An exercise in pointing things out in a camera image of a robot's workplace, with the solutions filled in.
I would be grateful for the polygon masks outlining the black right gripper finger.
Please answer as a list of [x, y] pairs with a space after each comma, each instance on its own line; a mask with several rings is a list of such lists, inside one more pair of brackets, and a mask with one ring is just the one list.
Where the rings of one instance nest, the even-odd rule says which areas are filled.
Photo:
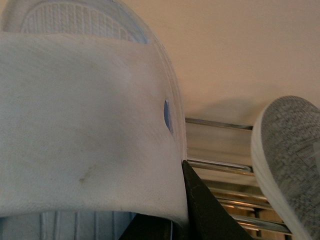
[[251, 240], [252, 237], [231, 217], [204, 182], [184, 160], [182, 170], [187, 197], [187, 233], [172, 221], [136, 214], [121, 240]]

